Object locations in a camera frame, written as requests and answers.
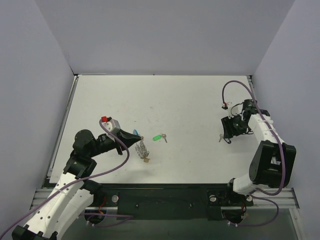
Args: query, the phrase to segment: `metal spring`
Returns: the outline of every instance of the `metal spring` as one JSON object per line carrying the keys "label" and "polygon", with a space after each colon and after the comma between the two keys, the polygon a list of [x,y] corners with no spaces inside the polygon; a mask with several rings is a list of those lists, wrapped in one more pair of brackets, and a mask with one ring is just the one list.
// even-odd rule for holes
{"label": "metal spring", "polygon": [[138,156],[141,158],[141,159],[145,159],[148,157],[149,155],[149,151],[147,150],[147,147],[145,145],[145,143],[143,142],[144,138],[141,137],[141,141],[139,143],[136,143],[135,144],[135,151],[136,153],[138,154]]}

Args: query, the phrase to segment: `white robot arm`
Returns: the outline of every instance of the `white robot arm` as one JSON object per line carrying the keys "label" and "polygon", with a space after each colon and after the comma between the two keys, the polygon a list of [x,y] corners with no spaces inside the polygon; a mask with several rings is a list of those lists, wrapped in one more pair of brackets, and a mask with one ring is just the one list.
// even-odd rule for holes
{"label": "white robot arm", "polygon": [[232,180],[233,191],[240,195],[249,195],[257,188],[278,188],[280,186],[283,166],[279,142],[285,156],[284,186],[286,186],[289,183],[296,156],[295,147],[287,145],[280,138],[268,111],[260,109],[264,119],[262,118],[252,99],[243,102],[242,111],[238,111],[238,105],[228,103],[223,107],[228,110],[228,116],[221,119],[224,129],[223,137],[230,140],[234,136],[250,132],[254,134],[259,147],[250,164],[248,173]]}
{"label": "white robot arm", "polygon": [[[118,121],[102,119],[105,128],[128,148],[141,140],[140,136],[121,130]],[[100,189],[101,184],[87,178],[97,165],[92,157],[112,149],[117,149],[122,155],[125,150],[113,137],[102,134],[95,139],[89,130],[76,134],[73,149],[48,199],[55,196],[40,207],[24,227],[17,226],[13,230],[13,240],[60,240],[81,212],[93,203],[94,194]]]}

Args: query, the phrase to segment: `black mounting base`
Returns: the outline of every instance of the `black mounting base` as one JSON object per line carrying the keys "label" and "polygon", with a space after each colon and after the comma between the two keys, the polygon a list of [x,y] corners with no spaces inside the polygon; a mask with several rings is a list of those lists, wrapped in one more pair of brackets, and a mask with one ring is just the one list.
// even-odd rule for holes
{"label": "black mounting base", "polygon": [[118,214],[135,220],[223,220],[221,207],[253,206],[244,195],[232,201],[231,192],[229,184],[102,184],[94,203],[106,197],[104,207],[117,207]]}

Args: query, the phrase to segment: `white table surface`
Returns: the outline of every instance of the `white table surface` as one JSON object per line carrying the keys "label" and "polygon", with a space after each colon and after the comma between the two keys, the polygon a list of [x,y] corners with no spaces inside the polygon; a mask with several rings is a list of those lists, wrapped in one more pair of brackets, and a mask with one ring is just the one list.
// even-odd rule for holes
{"label": "white table surface", "polygon": [[[62,135],[51,183],[56,183],[73,150],[76,133],[89,129],[103,134],[102,116],[118,120],[121,128],[144,136],[150,151],[143,162],[134,146],[127,164],[97,177],[100,183],[192,184],[227,183],[249,170],[258,143],[253,135],[232,138],[232,144],[218,142],[223,133],[222,87],[230,80],[247,85],[246,76],[112,76],[81,75]],[[241,103],[250,96],[239,84],[226,87],[225,100]],[[163,139],[153,137],[165,133]],[[110,170],[125,159],[116,150],[94,157],[93,174]]]}

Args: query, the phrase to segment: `green key tag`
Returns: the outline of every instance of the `green key tag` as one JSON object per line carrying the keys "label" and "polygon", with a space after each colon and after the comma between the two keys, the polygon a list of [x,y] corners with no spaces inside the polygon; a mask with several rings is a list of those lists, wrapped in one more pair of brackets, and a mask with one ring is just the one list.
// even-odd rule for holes
{"label": "green key tag", "polygon": [[153,137],[153,141],[158,141],[162,138],[161,134]]}

